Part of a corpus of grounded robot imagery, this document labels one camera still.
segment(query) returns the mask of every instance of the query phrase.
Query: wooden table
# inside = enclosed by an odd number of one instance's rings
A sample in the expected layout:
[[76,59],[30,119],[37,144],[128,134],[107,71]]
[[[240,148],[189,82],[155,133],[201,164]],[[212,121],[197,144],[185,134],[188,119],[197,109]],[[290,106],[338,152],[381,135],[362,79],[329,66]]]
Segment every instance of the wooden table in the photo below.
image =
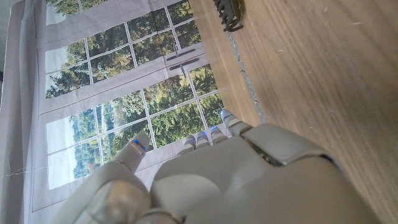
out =
[[[190,0],[225,107],[260,123],[212,0]],[[232,33],[267,122],[330,151],[398,223],[398,1],[245,0]]]

